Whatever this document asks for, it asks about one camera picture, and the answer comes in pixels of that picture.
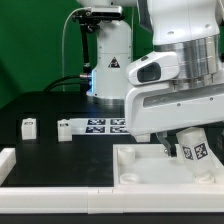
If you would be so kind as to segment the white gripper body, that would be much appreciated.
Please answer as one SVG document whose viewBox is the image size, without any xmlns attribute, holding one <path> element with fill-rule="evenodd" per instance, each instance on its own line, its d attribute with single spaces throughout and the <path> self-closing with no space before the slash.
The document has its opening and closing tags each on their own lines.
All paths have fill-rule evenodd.
<svg viewBox="0 0 224 224">
<path fill-rule="evenodd" d="M 132 88 L 125 99 L 127 131 L 138 142 L 153 133 L 224 121 L 224 63 L 204 87 L 178 91 L 173 79 L 180 73 L 174 52 L 152 52 L 131 63 L 127 78 Z"/>
</svg>

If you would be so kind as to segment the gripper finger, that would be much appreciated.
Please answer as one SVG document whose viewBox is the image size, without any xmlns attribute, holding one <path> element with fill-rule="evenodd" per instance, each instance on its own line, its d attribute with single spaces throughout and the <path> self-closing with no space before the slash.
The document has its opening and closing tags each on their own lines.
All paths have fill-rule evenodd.
<svg viewBox="0 0 224 224">
<path fill-rule="evenodd" d="M 167 133 L 166 132 L 158 132 L 156 134 L 158 141 L 165 147 L 165 153 L 169 157 L 176 157 L 177 152 L 176 152 L 176 146 L 174 144 L 171 144 L 167 140 Z"/>
</svg>

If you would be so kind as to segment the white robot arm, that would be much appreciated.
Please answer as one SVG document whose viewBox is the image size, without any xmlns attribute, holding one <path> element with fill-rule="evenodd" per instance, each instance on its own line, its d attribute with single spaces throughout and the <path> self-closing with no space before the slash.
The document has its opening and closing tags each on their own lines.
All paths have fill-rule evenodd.
<svg viewBox="0 0 224 224">
<path fill-rule="evenodd" d="M 224 121 L 224 63 L 219 24 L 224 0 L 77 0 L 81 25 L 97 33 L 98 62 L 90 99 L 124 104 L 126 128 L 138 142 L 156 135 L 168 152 L 171 130 Z M 122 8 L 136 6 L 153 51 L 129 58 L 131 29 Z"/>
</svg>

